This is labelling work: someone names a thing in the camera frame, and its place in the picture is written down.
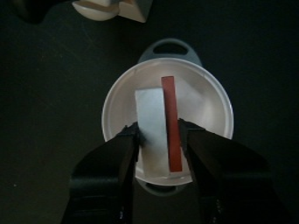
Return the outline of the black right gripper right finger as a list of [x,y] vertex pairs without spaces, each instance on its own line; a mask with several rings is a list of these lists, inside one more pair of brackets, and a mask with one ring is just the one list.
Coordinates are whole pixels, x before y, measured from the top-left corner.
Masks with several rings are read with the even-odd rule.
[[267,160],[247,146],[179,121],[181,149],[200,207],[200,224],[289,224]]

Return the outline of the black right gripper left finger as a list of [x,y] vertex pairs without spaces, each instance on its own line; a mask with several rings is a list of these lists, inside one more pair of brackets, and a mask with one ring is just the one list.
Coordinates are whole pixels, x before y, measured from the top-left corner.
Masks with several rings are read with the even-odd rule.
[[60,224],[132,224],[139,137],[133,123],[79,161]]

